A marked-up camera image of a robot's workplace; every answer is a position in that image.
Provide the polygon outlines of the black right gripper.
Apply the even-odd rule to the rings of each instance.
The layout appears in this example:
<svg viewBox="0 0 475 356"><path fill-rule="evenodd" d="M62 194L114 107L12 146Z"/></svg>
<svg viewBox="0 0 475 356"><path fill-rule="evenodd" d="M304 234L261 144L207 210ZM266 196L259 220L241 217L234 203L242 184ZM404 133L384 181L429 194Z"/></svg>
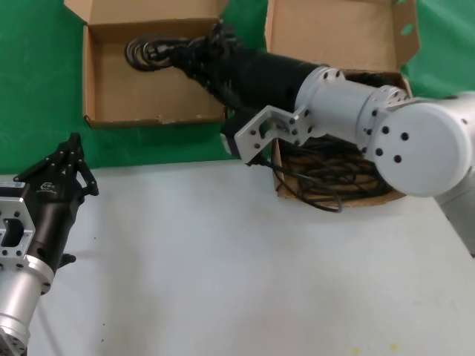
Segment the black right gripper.
<svg viewBox="0 0 475 356"><path fill-rule="evenodd" d="M172 64L219 103L230 106L227 84L238 103L248 108L294 108L305 79L319 68L259 50L236 50L229 56L238 46L232 25L215 24L206 36L192 39L186 45L188 51L173 55Z"/></svg>

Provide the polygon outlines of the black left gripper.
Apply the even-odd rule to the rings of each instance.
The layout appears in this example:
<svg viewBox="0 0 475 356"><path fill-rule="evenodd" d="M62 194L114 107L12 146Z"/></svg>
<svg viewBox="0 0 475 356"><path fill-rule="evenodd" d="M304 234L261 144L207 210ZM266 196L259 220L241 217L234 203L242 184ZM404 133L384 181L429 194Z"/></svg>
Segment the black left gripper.
<svg viewBox="0 0 475 356"><path fill-rule="evenodd" d="M77 174L85 186L80 185ZM56 272L84 197L99 195L96 179L80 150L80 135L72 133L52 154L18 174L16 180L27 183L34 196L36 230L27 254Z"/></svg>

